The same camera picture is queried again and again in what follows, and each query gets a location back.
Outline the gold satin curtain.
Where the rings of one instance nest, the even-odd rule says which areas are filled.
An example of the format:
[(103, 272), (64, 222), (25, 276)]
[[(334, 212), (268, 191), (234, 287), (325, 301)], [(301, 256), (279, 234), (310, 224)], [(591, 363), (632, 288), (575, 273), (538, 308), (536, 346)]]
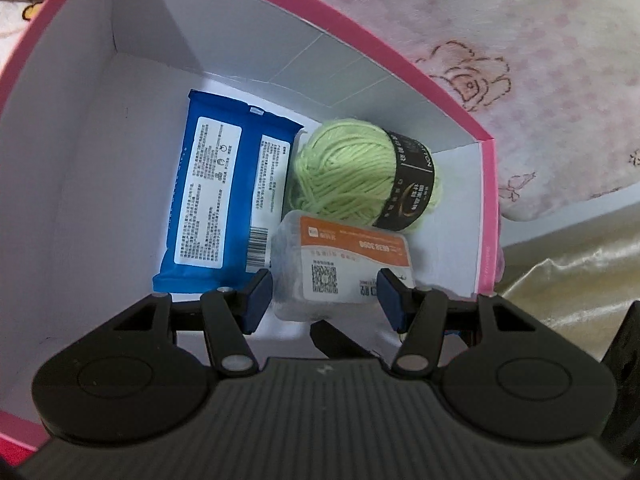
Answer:
[(500, 296), (602, 360), (639, 299), (639, 206), (504, 250)]

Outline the white red bear blanket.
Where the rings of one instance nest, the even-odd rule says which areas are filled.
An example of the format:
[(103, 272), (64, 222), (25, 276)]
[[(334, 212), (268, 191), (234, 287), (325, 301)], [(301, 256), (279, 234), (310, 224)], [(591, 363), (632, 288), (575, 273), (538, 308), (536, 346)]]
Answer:
[(42, 0), (1, 0), (0, 72), (42, 5)]

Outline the pink cardboard box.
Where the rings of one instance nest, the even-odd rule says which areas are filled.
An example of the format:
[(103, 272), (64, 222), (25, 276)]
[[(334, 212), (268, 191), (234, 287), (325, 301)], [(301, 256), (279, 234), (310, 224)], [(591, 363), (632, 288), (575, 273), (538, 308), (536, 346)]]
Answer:
[(147, 295), (165, 249), (188, 94), (312, 128), (357, 117), (421, 140), (444, 186), (410, 240), (420, 282), (487, 294), (494, 139), (414, 64), (321, 0), (46, 0), (1, 76), (1, 440), (47, 440), (53, 353)]

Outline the green yarn ball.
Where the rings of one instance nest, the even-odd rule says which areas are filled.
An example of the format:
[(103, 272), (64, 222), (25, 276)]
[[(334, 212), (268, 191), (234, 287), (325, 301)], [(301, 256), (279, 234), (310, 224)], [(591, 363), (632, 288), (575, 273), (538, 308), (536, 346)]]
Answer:
[(408, 232), (442, 198), (422, 142), (357, 119), (302, 136), (288, 170), (286, 208), (354, 226)]

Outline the clear plastic swab box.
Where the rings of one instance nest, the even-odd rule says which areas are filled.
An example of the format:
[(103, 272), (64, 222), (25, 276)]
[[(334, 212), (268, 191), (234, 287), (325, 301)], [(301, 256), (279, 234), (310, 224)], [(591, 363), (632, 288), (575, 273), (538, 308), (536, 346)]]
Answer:
[(360, 315), (378, 302), (382, 269), (408, 287), (416, 284), (405, 237), (293, 210), (271, 243), (274, 314), (294, 322)]

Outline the pink floral pillow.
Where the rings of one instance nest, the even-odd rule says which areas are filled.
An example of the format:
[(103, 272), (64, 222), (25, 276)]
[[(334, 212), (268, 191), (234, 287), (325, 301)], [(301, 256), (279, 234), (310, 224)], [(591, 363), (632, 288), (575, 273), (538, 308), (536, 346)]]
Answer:
[(322, 0), (432, 77), (496, 140), (503, 215), (639, 180), (639, 0)]

